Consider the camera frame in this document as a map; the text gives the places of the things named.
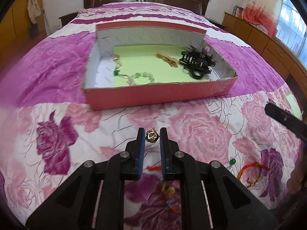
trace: bedsheet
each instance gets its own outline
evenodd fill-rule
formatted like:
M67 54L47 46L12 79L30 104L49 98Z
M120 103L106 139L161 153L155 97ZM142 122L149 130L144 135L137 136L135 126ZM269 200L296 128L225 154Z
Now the bedsheet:
M202 27L206 41L239 77L226 96L92 111L80 84L95 41L95 24L165 20ZM267 208L279 206L294 168L299 140L267 117L266 103L293 112L283 79L246 43L190 11L157 3L111 3L81 10L0 81L0 195L25 224L29 215L84 161L101 162L125 149L139 127L166 127L170 139L196 160L218 160L233 175L252 162L270 170L250 191ZM159 145L145 146L144 168L159 165ZM259 171L247 170L242 181ZM161 172L147 170L125 188L126 229L180 229L179 183L162 196Z

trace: dark green bead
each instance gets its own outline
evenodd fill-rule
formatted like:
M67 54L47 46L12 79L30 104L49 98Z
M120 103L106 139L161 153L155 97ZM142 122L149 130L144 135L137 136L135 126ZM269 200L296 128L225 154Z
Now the dark green bead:
M234 159L234 158L231 158L231 159L230 159L229 165L230 165L230 166L235 165L235 159Z

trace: row of books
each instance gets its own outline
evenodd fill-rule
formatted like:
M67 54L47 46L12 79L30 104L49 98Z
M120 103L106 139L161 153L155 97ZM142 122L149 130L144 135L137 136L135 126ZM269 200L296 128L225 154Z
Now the row of books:
M232 15L235 17L238 17L240 19L243 19L243 13L244 13L244 9L242 7L239 6L234 6Z

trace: screw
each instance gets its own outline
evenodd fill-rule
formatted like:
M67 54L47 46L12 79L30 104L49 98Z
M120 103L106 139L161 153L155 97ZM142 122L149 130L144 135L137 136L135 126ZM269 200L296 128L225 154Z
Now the screw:
M213 168L219 168L220 166L221 166L221 164L218 162L218 161L213 161L212 163L211 163L211 166L213 167Z
M185 154L182 151L175 152L175 157L182 158Z
M130 156L130 153L128 151L123 151L120 153L120 157L122 158L127 158L128 156Z
M83 165L86 168L90 168L90 167L92 167L94 165L94 162L91 161L91 160L88 160L88 161L85 161Z

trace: open box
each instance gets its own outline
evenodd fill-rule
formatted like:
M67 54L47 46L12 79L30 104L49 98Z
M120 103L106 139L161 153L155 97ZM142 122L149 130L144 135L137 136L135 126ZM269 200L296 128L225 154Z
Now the open box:
M90 52L83 91L94 110L165 103L225 95L237 79L235 70L205 40L206 30L157 21L124 21L98 24L97 40ZM182 66L171 67L156 51L181 58L183 47L209 47L215 67L195 80ZM114 54L120 56L121 74L152 73L155 83L140 77L137 85L114 76Z

